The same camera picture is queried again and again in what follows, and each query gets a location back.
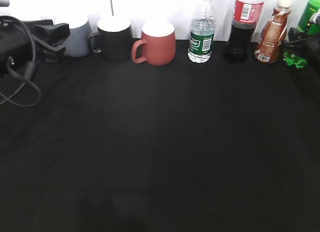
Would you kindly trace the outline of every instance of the black cable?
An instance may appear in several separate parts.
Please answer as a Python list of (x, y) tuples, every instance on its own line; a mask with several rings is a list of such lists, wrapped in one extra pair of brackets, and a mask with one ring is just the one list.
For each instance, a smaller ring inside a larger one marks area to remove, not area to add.
[[(35, 63), (36, 62), (36, 55), (37, 55), (37, 51), (36, 51), (36, 42), (34, 41), (33, 37), (32, 37), (32, 34), (29, 30), (29, 28), (22, 22), (20, 21), (19, 19), (15, 18), (15, 17), (12, 17), (12, 16), (0, 16), (0, 21), (5, 21), (5, 22), (14, 22), (15, 24), (18, 24), (20, 25), (23, 30), (26, 32), (27, 36), (29, 37), (29, 41), (31, 43), (31, 49), (32, 49), (32, 62)], [(0, 93), (0, 96), (2, 96), (4, 98), (4, 100), (2, 102), (0, 102), (0, 106), (3, 105), (4, 103), (6, 103), (7, 101), (9, 101), (10, 103), (14, 104), (14, 105), (17, 105), (17, 106), (21, 106), (21, 107), (31, 107), (31, 106), (34, 106), (36, 105), (39, 101), (40, 101), (40, 98), (41, 98), (41, 91), (40, 89), (34, 84), (32, 83), (30, 80), (20, 76), (18, 73), (16, 73), (15, 71), (13, 71), (13, 69), (10, 67), (9, 63), (7, 63), (6, 65), (6, 68), (8, 70), (8, 72), (13, 76), (15, 77), (16, 79), (19, 79), (21, 81), (23, 81), (23, 83), (20, 85), (20, 87), (13, 93), (11, 94), (10, 96), (5, 96), (4, 94)], [(33, 87), (38, 93), (39, 93), (39, 97), (38, 97), (38, 100), (36, 101), (36, 103), (33, 103), (33, 104), (27, 104), (27, 105), (24, 105), (24, 104), (19, 104), (19, 103), (16, 103), (14, 101), (11, 100), (11, 98), (13, 98), (14, 96), (16, 96), (23, 88), (24, 86), (28, 84), (30, 85), (31, 87)]]
[(20, 74), (18, 74), (17, 72), (15, 72), (9, 65), (9, 62), (6, 64), (6, 69), (9, 71), (10, 75), (12, 75), (13, 77), (15, 77), (16, 79), (22, 81), (24, 84), (28, 84), (29, 86), (31, 86), (32, 88), (34, 88), (37, 92), (38, 92), (38, 99), (36, 102), (32, 103), (32, 104), (20, 104), (17, 102), (12, 101), (9, 97), (6, 97), (5, 95), (3, 95), (2, 93), (0, 93), (0, 96), (2, 96), (3, 98), (5, 98), (5, 101), (9, 101), (10, 103), (16, 105), (16, 106), (21, 106), (21, 107), (31, 107), (31, 106), (35, 106), (36, 104), (39, 103), (40, 99), (41, 99), (41, 90), (39, 89), (38, 86), (36, 86), (33, 82), (31, 82), (30, 80), (24, 78), (23, 76), (21, 76)]

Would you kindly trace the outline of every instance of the green bottle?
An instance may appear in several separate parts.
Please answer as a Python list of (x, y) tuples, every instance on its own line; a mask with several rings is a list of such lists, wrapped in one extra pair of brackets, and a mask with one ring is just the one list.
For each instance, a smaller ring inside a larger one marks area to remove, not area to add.
[[(320, 0), (309, 0), (305, 10), (300, 18), (297, 29), (300, 32), (306, 32), (308, 35), (320, 33), (320, 26), (309, 23), (311, 16), (320, 11)], [(308, 63), (304, 58), (296, 56), (292, 53), (284, 53), (285, 62), (288, 66), (295, 65), (298, 69), (305, 67)]]
[(320, 26), (317, 24), (309, 23), (311, 16), (314, 13), (318, 13), (320, 9), (320, 0), (309, 0), (305, 7), (305, 10), (300, 18), (297, 29), (300, 32), (306, 32), (308, 35), (315, 35), (320, 33)]

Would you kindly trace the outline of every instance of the barcode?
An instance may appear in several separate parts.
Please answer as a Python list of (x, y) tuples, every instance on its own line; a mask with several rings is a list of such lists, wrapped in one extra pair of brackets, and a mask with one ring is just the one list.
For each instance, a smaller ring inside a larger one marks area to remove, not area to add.
[(249, 19), (251, 8), (252, 8), (252, 4), (245, 3), (243, 5), (242, 14), (241, 14), (241, 19), (242, 20), (248, 20)]
[(263, 56), (263, 55), (259, 54), (258, 60), (264, 61), (264, 62), (269, 62), (270, 61), (270, 57), (269, 56)]
[(209, 51), (211, 47), (211, 38), (203, 40), (202, 51)]

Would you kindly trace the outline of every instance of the red label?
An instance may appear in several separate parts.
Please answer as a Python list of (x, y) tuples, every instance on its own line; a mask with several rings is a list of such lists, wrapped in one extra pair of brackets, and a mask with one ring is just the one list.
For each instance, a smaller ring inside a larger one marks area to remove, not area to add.
[(239, 0), (235, 1), (233, 18), (246, 24), (255, 24), (259, 21), (264, 3), (243, 3)]

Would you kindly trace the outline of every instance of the dark soda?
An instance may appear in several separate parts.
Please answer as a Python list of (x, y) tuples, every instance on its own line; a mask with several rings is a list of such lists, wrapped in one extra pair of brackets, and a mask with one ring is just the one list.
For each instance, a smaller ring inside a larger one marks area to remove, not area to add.
[(255, 29), (255, 27), (237, 28), (232, 24), (225, 51), (225, 57), (229, 62), (244, 62), (247, 59), (250, 41)]

